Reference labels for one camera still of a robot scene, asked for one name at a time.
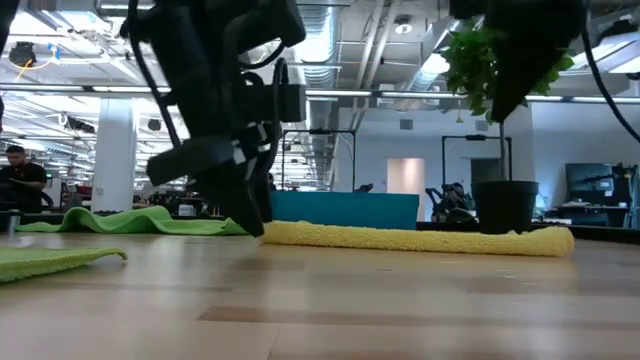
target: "yellow towel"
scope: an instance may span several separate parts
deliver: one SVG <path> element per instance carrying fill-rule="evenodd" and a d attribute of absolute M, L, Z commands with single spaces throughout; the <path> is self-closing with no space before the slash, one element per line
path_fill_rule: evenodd
<path fill-rule="evenodd" d="M 380 230 L 273 222 L 266 225 L 265 244 L 433 251 L 448 253 L 565 256 L 573 251 L 567 228 L 548 227 L 518 235 L 485 235 L 443 231 Z"/>

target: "black cable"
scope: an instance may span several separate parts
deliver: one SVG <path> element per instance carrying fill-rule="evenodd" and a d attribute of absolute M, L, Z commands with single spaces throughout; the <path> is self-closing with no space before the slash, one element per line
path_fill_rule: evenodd
<path fill-rule="evenodd" d="M 276 65 L 273 69 L 273 79 L 271 82 L 271 88 L 273 93 L 273 122 L 271 127 L 273 132 L 271 133 L 272 142 L 271 142 L 271 154 L 269 159 L 269 166 L 273 164 L 273 160 L 275 160 L 276 153 L 278 152 L 278 140 L 280 140 L 280 133 L 282 132 L 282 127 L 280 126 L 280 85 L 289 84 L 289 69 L 287 68 L 287 61 L 283 58 L 278 59 L 276 61 Z"/>
<path fill-rule="evenodd" d="M 251 85 L 254 86 L 264 86 L 264 81 L 260 77 L 260 75 L 252 72 L 246 72 L 242 74 L 242 78 L 246 81 L 250 82 Z"/>
<path fill-rule="evenodd" d="M 285 45 L 283 42 L 280 43 L 280 45 L 278 45 L 278 47 L 271 53 L 269 54 L 269 56 L 267 56 L 266 59 L 255 63 L 255 64 L 247 64 L 244 63 L 242 61 L 240 62 L 240 67 L 243 69 L 247 69 L 247 70 L 255 70 L 255 69 L 259 69 L 265 65 L 268 65 L 270 62 L 272 62 L 273 60 L 275 60 L 278 56 L 280 56 L 280 54 L 282 54 L 282 52 L 285 49 Z"/>
<path fill-rule="evenodd" d="M 178 137 L 178 132 L 176 131 L 175 126 L 173 125 L 173 121 L 171 121 L 171 114 L 169 114 L 169 110 L 162 103 L 162 96 L 160 95 L 160 91 L 158 90 L 158 85 L 153 79 L 153 76 L 151 76 L 151 72 L 149 71 L 147 64 L 144 62 L 144 57 L 142 57 L 142 50 L 140 50 L 140 40 L 138 39 L 136 28 L 138 23 L 138 0 L 129 1 L 129 9 L 127 15 L 129 18 L 129 41 L 131 42 L 133 55 L 136 58 L 136 62 L 138 63 L 138 67 L 140 68 L 142 77 L 147 82 L 147 85 L 149 85 L 151 94 L 158 104 L 160 115 L 162 116 L 162 120 L 164 120 L 164 124 L 167 127 L 167 132 L 169 133 L 171 143 L 174 147 L 178 147 L 180 146 L 180 138 Z"/>
<path fill-rule="evenodd" d="M 588 19 L 590 7 L 591 7 L 591 0 L 586 0 L 585 9 L 586 9 L 587 19 Z M 598 69 L 598 65 L 596 64 L 595 58 L 593 57 L 593 52 L 591 51 L 591 40 L 589 39 L 588 21 L 585 22 L 585 26 L 582 29 L 582 43 L 584 44 L 584 53 L 587 55 L 587 62 L 589 63 L 589 67 L 591 68 L 591 72 L 593 73 L 593 78 L 596 81 L 596 85 L 598 86 L 598 89 L 602 93 L 602 97 L 604 97 L 605 101 L 611 108 L 611 111 L 613 111 L 613 114 L 615 115 L 616 119 L 620 122 L 622 127 L 625 130 L 627 130 L 627 132 L 631 134 L 631 136 L 633 136 L 633 138 L 636 139 L 637 142 L 640 143 L 640 135 L 638 135 L 638 133 L 631 127 L 631 125 L 629 125 L 627 120 L 625 120 L 624 116 L 618 109 L 618 106 L 613 101 L 611 94 L 609 94 L 609 91 L 607 91 L 607 88 L 604 85 L 604 82 L 602 81 L 602 77 L 600 76 L 600 70 Z"/>
<path fill-rule="evenodd" d="M 224 40 L 222 42 L 222 67 L 220 68 L 220 98 L 222 108 L 227 117 L 230 128 L 238 131 L 246 125 L 238 113 L 234 101 L 234 93 L 242 94 L 246 87 L 244 76 L 240 74 L 240 64 L 238 60 L 238 38 L 244 28 L 245 22 L 250 22 L 255 13 L 248 13 L 231 20 L 224 29 Z"/>

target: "metal frame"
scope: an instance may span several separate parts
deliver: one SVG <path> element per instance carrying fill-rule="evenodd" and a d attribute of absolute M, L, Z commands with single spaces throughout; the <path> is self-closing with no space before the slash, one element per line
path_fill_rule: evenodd
<path fill-rule="evenodd" d="M 447 184 L 447 165 L 446 165 L 446 142 L 447 139 L 463 139 L 466 141 L 486 141 L 486 140 L 500 140 L 499 136 L 486 136 L 486 135 L 445 135 L 442 137 L 442 185 Z M 509 149 L 509 181 L 513 180 L 513 158 L 511 156 L 511 137 L 507 136 L 504 138 L 507 141 L 507 146 Z"/>
<path fill-rule="evenodd" d="M 351 159 L 351 191 L 356 190 L 356 131 L 355 130 L 283 130 L 282 131 L 282 174 L 281 183 L 284 186 L 284 154 L 286 152 L 287 143 L 284 141 L 287 134 L 309 134 L 309 135 L 331 135 L 331 134 L 350 134 L 353 138 L 353 151 Z"/>
<path fill-rule="evenodd" d="M 0 83 L 0 90 L 6 92 L 26 92 L 51 95 L 78 95 L 98 97 L 151 98 L 151 91 L 146 86 L 102 86 L 102 85 L 69 85 L 69 84 L 16 84 Z M 169 92 L 168 87 L 159 87 L 160 93 Z M 447 92 L 411 92 L 380 90 L 336 90 L 306 89 L 305 95 L 310 101 L 317 98 L 371 98 L 371 99 L 460 99 L 466 96 Z M 606 104 L 602 96 L 560 96 L 560 95 L 527 95 L 526 100 L 532 103 L 569 103 L 569 104 Z M 639 97 L 613 97 L 618 105 L 639 105 Z"/>

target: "black shirt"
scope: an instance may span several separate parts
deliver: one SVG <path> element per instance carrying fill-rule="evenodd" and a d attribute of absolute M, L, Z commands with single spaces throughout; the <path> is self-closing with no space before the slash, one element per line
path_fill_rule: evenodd
<path fill-rule="evenodd" d="M 0 178 L 26 182 L 47 183 L 47 172 L 40 165 L 26 163 L 19 166 L 7 166 L 0 170 Z M 41 190 L 28 185 L 10 182 L 12 200 L 18 203 L 18 209 L 24 212 L 42 212 Z"/>

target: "desk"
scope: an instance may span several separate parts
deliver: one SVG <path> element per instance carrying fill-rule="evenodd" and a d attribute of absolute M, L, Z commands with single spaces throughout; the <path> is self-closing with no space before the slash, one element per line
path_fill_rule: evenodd
<path fill-rule="evenodd" d="M 622 206 L 559 206 L 558 216 L 571 219 L 575 225 L 624 227 L 628 207 Z"/>
<path fill-rule="evenodd" d="M 632 245 L 577 241 L 571 257 L 535 258 L 260 246 L 242 236 L 19 233 L 0 236 L 0 246 L 119 247 L 129 255 L 126 264 L 107 257 L 1 286 L 3 359 L 640 353 Z"/>

